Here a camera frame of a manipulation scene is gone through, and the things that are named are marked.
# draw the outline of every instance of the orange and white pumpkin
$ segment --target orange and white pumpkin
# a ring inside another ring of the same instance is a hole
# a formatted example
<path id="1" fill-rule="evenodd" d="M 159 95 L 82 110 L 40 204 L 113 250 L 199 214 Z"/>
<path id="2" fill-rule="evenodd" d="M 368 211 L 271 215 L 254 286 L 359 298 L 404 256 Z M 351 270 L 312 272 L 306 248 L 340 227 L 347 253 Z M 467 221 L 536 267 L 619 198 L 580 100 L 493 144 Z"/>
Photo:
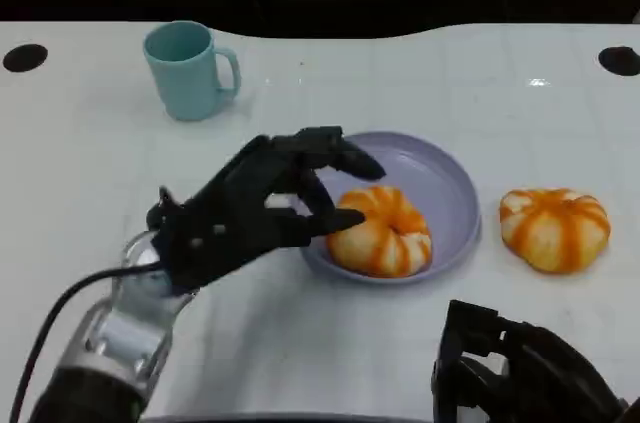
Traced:
<path id="1" fill-rule="evenodd" d="M 352 190 L 338 207 L 359 210 L 366 217 L 364 223 L 327 237 L 329 252 L 340 266 L 369 276 L 398 278 L 430 264 L 427 222 L 399 189 Z"/>
<path id="2" fill-rule="evenodd" d="M 548 273 L 587 268 L 611 234 L 600 202 L 566 188 L 510 191 L 500 201 L 500 226 L 507 247 Z"/>

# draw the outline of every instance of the robotic arm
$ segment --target robotic arm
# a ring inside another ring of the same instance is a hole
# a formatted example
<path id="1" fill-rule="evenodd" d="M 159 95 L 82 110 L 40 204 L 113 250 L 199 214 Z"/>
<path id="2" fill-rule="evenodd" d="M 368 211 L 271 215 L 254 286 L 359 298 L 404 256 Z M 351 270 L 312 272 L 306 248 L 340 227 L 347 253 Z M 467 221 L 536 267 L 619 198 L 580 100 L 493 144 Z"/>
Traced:
<path id="1" fill-rule="evenodd" d="M 385 174 L 339 127 L 308 128 L 255 138 L 182 204 L 161 188 L 147 214 L 149 231 L 122 255 L 125 268 L 159 262 L 160 269 L 117 280 L 111 295 L 87 312 L 29 421 L 137 422 L 171 349 L 173 324 L 199 288 L 274 249 L 306 246 L 364 221 L 357 211 L 334 207 L 315 174 L 325 166 L 364 180 Z M 311 214 L 265 207 L 273 193 L 297 194 Z M 465 356 L 489 353 L 505 356 L 501 375 Z M 631 407 L 618 400 L 593 366 L 553 333 L 456 301 L 432 391 L 436 423 L 458 421 L 459 407 L 482 408 L 492 423 L 640 421 L 640 400 Z"/>
<path id="2" fill-rule="evenodd" d="M 124 267 L 160 262 L 162 270 L 117 280 L 111 296 L 87 312 L 30 422 L 138 421 L 171 348 L 173 323 L 199 288 L 276 248 L 306 246 L 364 221 L 358 211 L 334 207 L 314 171 L 326 166 L 365 180 L 385 175 L 341 128 L 323 127 L 254 138 L 183 204 L 161 188 L 147 214 L 149 231 L 127 245 L 122 260 Z M 273 193 L 297 194 L 311 215 L 265 207 Z"/>

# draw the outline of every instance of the white tabletop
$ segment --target white tabletop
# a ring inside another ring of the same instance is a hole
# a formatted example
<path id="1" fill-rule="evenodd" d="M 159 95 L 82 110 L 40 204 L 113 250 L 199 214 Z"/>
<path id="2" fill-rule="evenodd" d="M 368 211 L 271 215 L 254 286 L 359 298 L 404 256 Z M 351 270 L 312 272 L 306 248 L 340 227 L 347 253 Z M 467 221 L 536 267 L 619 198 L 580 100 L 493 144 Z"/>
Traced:
<path id="1" fill-rule="evenodd" d="M 0 23 L 0 55 L 49 49 L 29 73 L 0 69 L 0 414 L 50 305 L 113 265 L 166 184 L 185 198 L 258 133 L 341 124 L 451 151 L 482 204 L 478 251 L 406 288 L 319 277 L 280 251 L 203 291 L 181 316 L 148 414 L 331 411 L 429 419 L 429 378 L 450 299 L 546 326 L 590 358 L 620 396 L 640 394 L 640 78 L 598 52 L 640 48 L 634 26 L 470 25 L 374 41 L 261 40 L 217 33 L 238 53 L 235 107 L 196 124 L 164 113 L 141 42 L 147 23 Z M 610 248 L 578 276 L 530 270 L 499 236 L 497 202 L 519 186 L 594 194 Z M 80 315 L 79 296 L 44 350 L 30 412 Z"/>

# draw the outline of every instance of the black cable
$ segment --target black cable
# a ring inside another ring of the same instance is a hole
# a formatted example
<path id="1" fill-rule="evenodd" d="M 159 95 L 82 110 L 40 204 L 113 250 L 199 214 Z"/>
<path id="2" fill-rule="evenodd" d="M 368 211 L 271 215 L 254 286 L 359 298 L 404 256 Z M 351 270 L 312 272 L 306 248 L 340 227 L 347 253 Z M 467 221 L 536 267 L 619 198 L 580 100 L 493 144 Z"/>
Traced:
<path id="1" fill-rule="evenodd" d="M 71 300 L 71 298 L 73 298 L 80 290 L 100 280 L 106 280 L 108 278 L 121 278 L 123 276 L 130 275 L 140 275 L 142 273 L 149 273 L 151 271 L 157 271 L 161 269 L 163 269 L 163 265 L 160 262 L 156 262 L 144 266 L 132 266 L 130 268 L 112 268 L 109 270 L 98 271 L 70 286 L 62 295 L 60 295 L 58 301 L 56 301 L 56 303 L 53 305 L 53 307 L 49 311 L 49 314 L 45 318 L 44 323 L 40 327 L 38 336 L 33 343 L 33 347 L 31 348 L 31 352 L 29 353 L 27 362 L 24 365 L 24 371 L 22 372 L 22 376 L 20 377 L 20 383 L 18 384 L 18 389 L 16 390 L 16 396 L 13 399 L 11 415 L 9 416 L 9 423 L 18 423 L 18 420 L 20 418 L 20 411 L 22 410 L 22 404 L 24 403 L 24 398 L 27 394 L 27 387 L 29 386 L 29 381 L 31 380 L 33 369 L 36 366 L 36 360 L 38 359 L 38 356 L 40 356 L 40 352 L 42 351 L 42 347 L 44 346 L 49 331 L 51 331 L 53 323 L 62 311 L 62 308 L 64 308 L 69 300 Z"/>

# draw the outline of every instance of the purple plate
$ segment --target purple plate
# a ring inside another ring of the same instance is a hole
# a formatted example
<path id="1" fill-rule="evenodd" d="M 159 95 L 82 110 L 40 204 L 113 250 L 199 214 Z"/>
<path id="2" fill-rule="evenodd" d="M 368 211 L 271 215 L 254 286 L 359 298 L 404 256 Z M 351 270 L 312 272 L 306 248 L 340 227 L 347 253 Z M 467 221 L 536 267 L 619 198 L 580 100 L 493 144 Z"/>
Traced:
<path id="1" fill-rule="evenodd" d="M 403 278 L 375 278 L 334 263 L 324 238 L 302 249 L 312 267 L 376 284 L 402 284 L 428 279 L 456 266 L 473 250 L 480 233 L 480 207 L 471 178 L 460 164 L 437 146 L 400 133 L 360 133 L 347 138 L 376 158 L 387 172 L 379 183 L 400 188 L 426 218 L 433 243 L 429 268 Z M 318 172 L 334 201 L 354 188 L 372 186 L 331 169 Z"/>

